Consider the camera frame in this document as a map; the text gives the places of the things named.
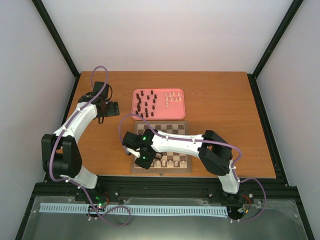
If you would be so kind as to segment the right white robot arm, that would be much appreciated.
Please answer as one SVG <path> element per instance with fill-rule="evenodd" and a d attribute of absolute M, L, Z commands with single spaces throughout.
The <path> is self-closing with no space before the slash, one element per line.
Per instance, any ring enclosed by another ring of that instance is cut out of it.
<path fill-rule="evenodd" d="M 209 173 L 218 176 L 224 192 L 237 194 L 239 191 L 240 179 L 236 175 L 232 154 L 232 150 L 239 149 L 212 130 L 197 135 L 179 135 L 154 129 L 146 129 L 143 134 L 126 132 L 122 146 L 128 155 L 135 156 L 135 163 L 146 170 L 157 155 L 162 156 L 164 152 L 198 158 Z"/>

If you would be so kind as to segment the wooden chess board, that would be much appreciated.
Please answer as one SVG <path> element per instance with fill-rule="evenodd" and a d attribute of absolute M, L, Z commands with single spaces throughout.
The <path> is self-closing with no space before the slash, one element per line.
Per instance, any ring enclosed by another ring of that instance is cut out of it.
<path fill-rule="evenodd" d="M 150 121 L 152 128 L 164 133 L 187 135 L 187 121 Z M 132 158 L 131 172 L 134 174 L 187 174 L 192 172 L 191 156 L 176 153 L 164 152 L 162 158 L 155 159 L 149 169 L 144 169 L 135 163 L 136 158 Z"/>

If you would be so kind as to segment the black aluminium frame base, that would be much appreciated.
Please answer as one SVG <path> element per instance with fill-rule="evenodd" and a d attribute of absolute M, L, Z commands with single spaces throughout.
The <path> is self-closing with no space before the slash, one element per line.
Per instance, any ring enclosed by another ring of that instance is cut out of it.
<path fill-rule="evenodd" d="M 179 177 L 133 176 L 129 173 L 129 159 L 120 145 L 119 132 L 133 128 L 131 111 L 135 89 L 180 88 L 184 91 L 186 120 L 189 131 L 199 134 L 205 130 L 218 133 L 229 144 L 242 151 L 236 163 L 237 174 L 246 179 L 243 188 L 256 199 L 294 200 L 302 232 L 314 238 L 300 194 L 290 186 L 280 158 L 262 97 L 253 74 L 222 71 L 110 71 L 97 72 L 96 79 L 108 78 L 113 99 L 119 103 L 120 115 L 107 118 L 103 124 L 92 123 L 80 142 L 86 166 L 102 175 L 102 184 L 113 202 L 130 198 L 212 200 L 220 189 L 218 179 L 210 177 L 196 160 L 191 175 Z M 101 220 L 80 226 L 74 218 L 41 218 L 35 233 L 31 225 L 36 220 L 32 206 L 37 197 L 76 197 L 85 195 L 75 186 L 53 182 L 46 176 L 36 183 L 17 232 L 18 240 L 115 240 L 182 237 L 209 240 L 293 240 L 301 239 L 298 226 L 283 213 L 268 208 L 256 219 L 234 223 L 229 220 L 172 220 L 132 219 L 123 227 L 112 227 Z"/>

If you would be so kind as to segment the white chess rook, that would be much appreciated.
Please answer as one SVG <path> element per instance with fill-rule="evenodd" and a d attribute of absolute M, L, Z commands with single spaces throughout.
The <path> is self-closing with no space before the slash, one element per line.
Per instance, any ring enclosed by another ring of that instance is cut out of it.
<path fill-rule="evenodd" d="M 186 167 L 186 161 L 183 160 L 181 163 L 180 163 L 181 167 L 185 168 Z"/>

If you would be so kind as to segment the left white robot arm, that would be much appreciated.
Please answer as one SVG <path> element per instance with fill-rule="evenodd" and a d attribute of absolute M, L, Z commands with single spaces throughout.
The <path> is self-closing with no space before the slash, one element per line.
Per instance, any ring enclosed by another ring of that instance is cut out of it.
<path fill-rule="evenodd" d="M 103 198 L 104 188 L 97 184 L 98 176 L 83 166 L 78 142 L 92 120 L 102 124 L 105 117 L 120 114 L 118 103 L 111 101 L 112 95 L 109 84 L 96 81 L 92 91 L 80 97 L 66 122 L 41 139 L 43 170 L 55 179 L 86 188 L 86 195 L 95 202 Z"/>

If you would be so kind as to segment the white chess king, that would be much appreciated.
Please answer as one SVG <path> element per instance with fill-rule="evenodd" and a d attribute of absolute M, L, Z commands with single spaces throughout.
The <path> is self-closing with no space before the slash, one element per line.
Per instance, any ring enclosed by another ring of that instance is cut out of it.
<path fill-rule="evenodd" d="M 154 165 L 156 168 L 160 168 L 161 167 L 161 162 L 159 160 L 157 160 L 155 162 L 155 165 Z"/>

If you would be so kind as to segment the pink plastic tray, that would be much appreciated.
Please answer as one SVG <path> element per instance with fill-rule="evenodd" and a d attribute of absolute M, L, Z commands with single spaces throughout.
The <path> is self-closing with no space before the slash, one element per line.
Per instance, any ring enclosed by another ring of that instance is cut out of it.
<path fill-rule="evenodd" d="M 131 113 L 146 120 L 182 120 L 186 116 L 180 88 L 138 88 L 133 91 Z"/>

